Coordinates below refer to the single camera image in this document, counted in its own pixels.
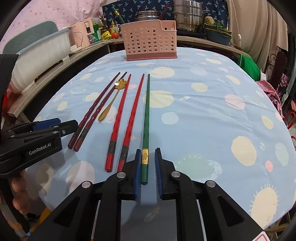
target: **light blue tablecloth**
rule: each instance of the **light blue tablecloth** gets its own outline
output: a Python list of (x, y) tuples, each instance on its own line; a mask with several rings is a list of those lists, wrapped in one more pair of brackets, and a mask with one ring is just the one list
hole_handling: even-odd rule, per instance
[[(138, 84), (145, 73), (128, 161), (141, 148), (143, 99), (147, 74), (151, 74), (149, 183), (142, 186), (140, 200), (123, 202), (122, 240), (176, 239), (175, 203), (157, 200), (157, 147), (164, 159), (173, 161), (176, 170), (191, 179), (215, 180), (262, 228), (290, 210), (296, 198), (296, 155), (289, 132), (264, 92), (225, 56), (178, 48), (177, 59), (126, 62), (125, 51), (111, 53), (63, 86), (36, 119), (80, 122), (119, 71), (131, 73), (132, 78), (114, 171)], [(93, 124), (79, 152), (67, 148), (71, 135), (66, 136), (63, 151), (27, 170), (50, 209), (81, 182), (101, 182), (114, 173), (105, 172), (104, 164), (121, 95), (103, 123)]]

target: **chopstick metal band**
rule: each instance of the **chopstick metal band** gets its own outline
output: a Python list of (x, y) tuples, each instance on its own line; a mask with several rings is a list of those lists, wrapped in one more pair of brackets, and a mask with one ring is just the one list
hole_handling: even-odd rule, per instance
[(88, 132), (89, 132), (89, 129), (84, 128), (79, 138), (84, 140)]
[(142, 150), (142, 165), (148, 165), (149, 149)]
[(81, 127), (78, 127), (77, 130), (76, 130), (76, 132), (73, 134), (73, 136), (74, 137), (78, 137), (80, 135), (81, 131), (82, 131), (82, 128)]
[(107, 155), (109, 154), (114, 155), (115, 147), (116, 147), (116, 141), (110, 141)]
[(122, 146), (119, 160), (126, 161), (127, 155), (128, 155), (128, 146)]

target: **white cord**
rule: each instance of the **white cord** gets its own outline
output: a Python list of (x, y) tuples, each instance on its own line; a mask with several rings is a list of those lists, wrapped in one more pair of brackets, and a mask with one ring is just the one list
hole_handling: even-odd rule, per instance
[[(234, 2), (233, 2), (233, 0), (231, 0), (231, 1), (232, 1), (232, 5), (233, 5), (233, 8), (234, 8), (235, 20), (236, 20), (236, 22), (237, 22), (237, 12), (236, 12), (236, 10), (235, 10), (235, 6), (234, 6)], [(240, 45), (240, 47), (242, 47), (242, 44), (241, 44), (242, 37), (241, 37), (241, 35), (239, 34), (239, 23), (238, 23), (238, 22), (237, 22), (237, 31), (238, 31), (238, 37), (239, 37), (239, 45)], [(239, 66), (241, 66), (241, 64), (242, 64), (242, 55), (241, 55), (241, 61), (240, 61), (240, 63), (239, 63)]]
[(82, 39), (81, 39), (81, 44), (80, 44), (80, 47), (81, 47), (82, 43), (83, 43), (83, 32), (77, 31), (77, 32), (73, 32), (73, 33), (81, 33), (82, 34)]
[[(236, 22), (237, 22), (237, 12), (236, 12), (236, 10), (235, 10), (235, 6), (234, 6), (234, 2), (233, 2), (233, 0), (231, 0), (231, 1), (232, 1), (232, 5), (233, 5), (233, 8), (234, 8), (235, 20), (236, 20)], [(239, 32), (239, 23), (238, 23), (238, 22), (237, 22), (237, 31)], [(239, 45), (240, 45), (240, 47), (242, 47), (242, 45), (241, 45), (242, 37), (241, 37), (240, 34), (238, 34), (238, 37), (239, 37)]]

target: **white dish rack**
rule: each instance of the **white dish rack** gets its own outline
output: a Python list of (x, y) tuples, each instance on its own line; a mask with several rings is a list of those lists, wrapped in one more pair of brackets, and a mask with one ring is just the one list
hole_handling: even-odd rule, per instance
[(69, 58), (69, 29), (50, 34), (19, 51), (9, 88), (13, 93), (25, 93), (35, 79), (60, 60)]

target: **pink plastic basket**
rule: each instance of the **pink plastic basket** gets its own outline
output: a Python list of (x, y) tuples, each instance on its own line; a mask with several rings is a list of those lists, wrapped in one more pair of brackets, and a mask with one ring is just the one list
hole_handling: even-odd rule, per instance
[(175, 21), (145, 20), (120, 27), (127, 61), (177, 58)]

